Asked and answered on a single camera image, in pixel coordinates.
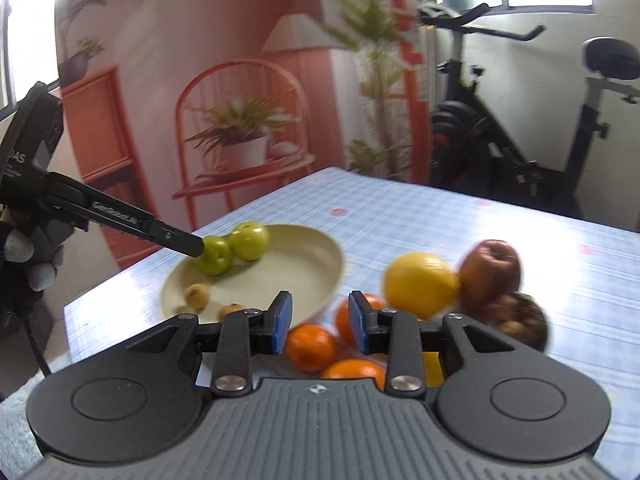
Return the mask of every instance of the white lampshade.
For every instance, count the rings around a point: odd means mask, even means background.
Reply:
[[[308,14],[285,14],[273,27],[262,52],[305,50],[308,48],[344,48]]]

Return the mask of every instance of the gloved hand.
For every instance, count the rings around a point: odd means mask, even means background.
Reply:
[[[56,279],[63,243],[74,228],[40,211],[4,210],[0,218],[0,326],[10,314],[24,320]]]

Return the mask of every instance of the cabinet door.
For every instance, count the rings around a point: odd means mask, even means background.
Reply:
[[[120,95],[117,67],[64,87],[62,97],[83,181],[155,215]],[[158,250],[131,235],[108,227],[102,230],[121,269]]]

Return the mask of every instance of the chair leg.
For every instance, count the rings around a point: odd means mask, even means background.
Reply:
[[[187,197],[187,215],[189,216],[189,225],[191,232],[198,228],[198,221],[196,219],[196,204],[193,196]]]
[[[234,198],[231,196],[231,191],[225,191],[225,202],[230,213],[236,209],[236,204],[234,203]]]

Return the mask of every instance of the checkered tablecloth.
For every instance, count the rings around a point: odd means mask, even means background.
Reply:
[[[524,264],[522,291],[552,324],[548,354],[591,376],[611,399],[597,460],[623,480],[640,473],[640,235],[336,169],[268,194],[197,234],[224,234],[249,219],[313,227],[341,245],[346,273],[326,321],[351,290],[378,294],[381,273],[400,254],[431,252],[455,266],[479,240],[510,242]],[[160,322],[159,291],[181,258],[159,251],[66,307],[73,361]]]

